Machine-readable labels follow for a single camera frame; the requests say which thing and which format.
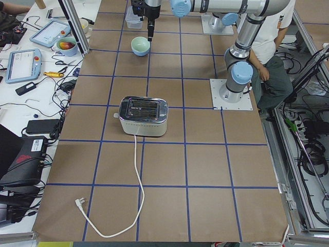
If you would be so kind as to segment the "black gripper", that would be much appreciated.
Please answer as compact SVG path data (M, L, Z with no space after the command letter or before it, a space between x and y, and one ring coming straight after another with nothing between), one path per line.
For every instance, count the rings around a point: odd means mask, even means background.
M155 29L155 19L159 18L161 0L131 0L133 13L148 18L148 41L152 42Z

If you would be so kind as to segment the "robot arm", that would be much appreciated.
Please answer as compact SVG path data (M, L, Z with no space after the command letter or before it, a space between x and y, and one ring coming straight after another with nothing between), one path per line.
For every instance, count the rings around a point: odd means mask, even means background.
M133 14L143 20L148 19L148 41L151 42L154 36L155 20L160 16L162 1L131 1ZM184 17L194 8L190 1L170 1L171 10L176 17ZM209 20L209 27L217 29L225 28L237 21L237 13L220 13L214 12Z
M247 14L235 43L225 53L228 79L219 95L227 103L241 100L245 86L251 81L253 69L248 64L251 46L268 16L284 10L290 1L170 1L172 13L184 17L190 12Z

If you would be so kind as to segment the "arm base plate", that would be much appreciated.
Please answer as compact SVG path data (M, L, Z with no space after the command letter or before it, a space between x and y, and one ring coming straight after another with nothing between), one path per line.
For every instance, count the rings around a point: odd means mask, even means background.
M226 88L226 79L210 79L214 110L252 111L250 90L246 85L242 92L233 93Z
M203 34L207 35L220 35L220 36L232 36L234 31L232 26L225 26L222 23L221 18L214 17L213 15L202 15L202 28Z

